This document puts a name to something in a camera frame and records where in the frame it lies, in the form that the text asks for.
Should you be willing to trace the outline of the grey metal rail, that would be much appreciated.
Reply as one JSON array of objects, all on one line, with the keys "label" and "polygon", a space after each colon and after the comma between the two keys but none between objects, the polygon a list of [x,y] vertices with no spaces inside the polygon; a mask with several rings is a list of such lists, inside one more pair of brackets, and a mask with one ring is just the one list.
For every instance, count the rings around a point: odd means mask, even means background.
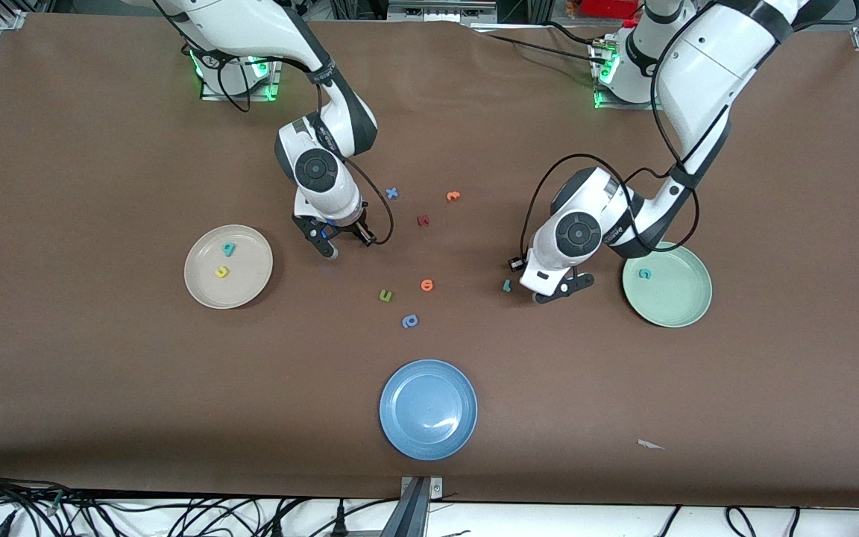
[{"label": "grey metal rail", "polygon": [[388,0],[386,20],[497,24],[497,0]]}]

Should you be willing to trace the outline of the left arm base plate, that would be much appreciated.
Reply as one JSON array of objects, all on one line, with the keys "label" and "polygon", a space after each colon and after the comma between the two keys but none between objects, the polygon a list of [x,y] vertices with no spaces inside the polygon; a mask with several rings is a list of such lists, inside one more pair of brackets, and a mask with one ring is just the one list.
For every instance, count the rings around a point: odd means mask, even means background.
[{"label": "left arm base plate", "polygon": [[589,45],[590,59],[600,59],[593,65],[594,106],[627,110],[652,108],[651,89],[658,59],[637,54],[616,34],[606,34]]}]

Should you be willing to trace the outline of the beige round plate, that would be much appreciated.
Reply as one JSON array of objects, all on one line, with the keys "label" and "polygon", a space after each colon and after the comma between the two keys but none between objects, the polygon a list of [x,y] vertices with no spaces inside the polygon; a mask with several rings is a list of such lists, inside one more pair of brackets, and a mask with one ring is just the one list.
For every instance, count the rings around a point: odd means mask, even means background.
[{"label": "beige round plate", "polygon": [[[236,251],[225,257],[221,246],[235,242]],[[215,269],[227,266],[229,275],[215,276]],[[207,308],[229,310],[252,302],[271,279],[274,255],[265,235],[252,227],[229,224],[205,233],[188,252],[183,279],[190,295]]]}]

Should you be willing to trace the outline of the metal mounting bracket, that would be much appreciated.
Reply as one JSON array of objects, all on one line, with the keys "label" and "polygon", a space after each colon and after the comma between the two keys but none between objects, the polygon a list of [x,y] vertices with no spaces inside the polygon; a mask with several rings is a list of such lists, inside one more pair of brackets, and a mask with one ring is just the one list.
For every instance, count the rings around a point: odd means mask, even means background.
[{"label": "metal mounting bracket", "polygon": [[[406,490],[408,490],[411,485],[414,485],[417,479],[418,478],[416,476],[403,476],[401,480],[401,497],[406,495]],[[444,496],[443,477],[428,476],[425,477],[425,480],[429,483],[430,500],[433,500],[433,502],[442,500]]]}]

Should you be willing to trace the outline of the blue round plate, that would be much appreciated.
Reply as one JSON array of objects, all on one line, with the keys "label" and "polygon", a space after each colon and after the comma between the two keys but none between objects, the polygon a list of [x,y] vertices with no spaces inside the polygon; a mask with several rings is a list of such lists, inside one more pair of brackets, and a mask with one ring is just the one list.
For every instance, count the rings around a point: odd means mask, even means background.
[{"label": "blue round plate", "polygon": [[399,367],[379,403],[389,443],[415,461],[441,461],[461,450],[478,419],[473,384],[450,363],[421,359]]}]

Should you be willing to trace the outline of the brown table cover sheet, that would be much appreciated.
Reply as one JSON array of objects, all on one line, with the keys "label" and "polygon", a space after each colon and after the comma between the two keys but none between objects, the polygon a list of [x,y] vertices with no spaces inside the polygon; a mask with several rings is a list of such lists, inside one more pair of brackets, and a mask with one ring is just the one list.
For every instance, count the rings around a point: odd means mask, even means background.
[{"label": "brown table cover sheet", "polygon": [[[458,500],[859,506],[848,35],[794,35],[735,102],[688,243],[713,300],[671,330],[626,303],[606,248],[577,295],[502,289],[560,157],[670,166],[648,113],[594,109],[573,59],[454,23],[312,27],[377,116],[357,163],[400,193],[391,241],[341,236],[334,261],[293,225],[274,157],[277,129],[315,106],[303,74],[241,113],[198,98],[157,18],[34,14],[3,35],[0,477],[391,497],[402,476],[435,474]],[[265,235],[273,273],[252,302],[207,308],[185,259],[229,224]],[[478,400],[468,443],[431,462],[397,451],[379,418],[386,381],[427,358]]]}]

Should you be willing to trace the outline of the red box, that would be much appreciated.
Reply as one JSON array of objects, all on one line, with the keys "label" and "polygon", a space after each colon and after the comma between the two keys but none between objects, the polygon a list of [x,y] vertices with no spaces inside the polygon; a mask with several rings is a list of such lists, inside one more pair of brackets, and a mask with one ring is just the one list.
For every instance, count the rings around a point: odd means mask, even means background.
[{"label": "red box", "polygon": [[630,19],[641,0],[579,0],[579,12],[600,19]]}]

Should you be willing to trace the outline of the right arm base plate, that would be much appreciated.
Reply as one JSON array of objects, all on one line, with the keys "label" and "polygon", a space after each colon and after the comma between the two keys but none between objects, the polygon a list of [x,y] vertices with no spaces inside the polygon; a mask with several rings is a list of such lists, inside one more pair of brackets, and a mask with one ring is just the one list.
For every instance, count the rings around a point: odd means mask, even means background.
[{"label": "right arm base plate", "polygon": [[217,58],[191,55],[202,101],[275,101],[283,64],[256,57]]}]

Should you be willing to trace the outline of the green round plate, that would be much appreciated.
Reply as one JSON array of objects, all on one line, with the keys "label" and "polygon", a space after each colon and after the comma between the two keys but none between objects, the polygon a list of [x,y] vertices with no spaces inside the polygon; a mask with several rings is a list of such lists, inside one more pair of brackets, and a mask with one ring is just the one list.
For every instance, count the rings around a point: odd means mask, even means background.
[{"label": "green round plate", "polygon": [[[700,320],[711,305],[713,284],[703,261],[686,247],[659,242],[660,249],[623,264],[623,294],[640,317],[659,327],[686,327]],[[650,280],[638,278],[651,269]]]}]

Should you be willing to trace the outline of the aluminium profile bar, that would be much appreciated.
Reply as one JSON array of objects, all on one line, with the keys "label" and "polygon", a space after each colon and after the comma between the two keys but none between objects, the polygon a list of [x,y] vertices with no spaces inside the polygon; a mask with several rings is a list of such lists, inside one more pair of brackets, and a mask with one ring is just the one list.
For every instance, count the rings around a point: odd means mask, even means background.
[{"label": "aluminium profile bar", "polygon": [[425,537],[432,492],[430,477],[409,478],[380,537]]}]

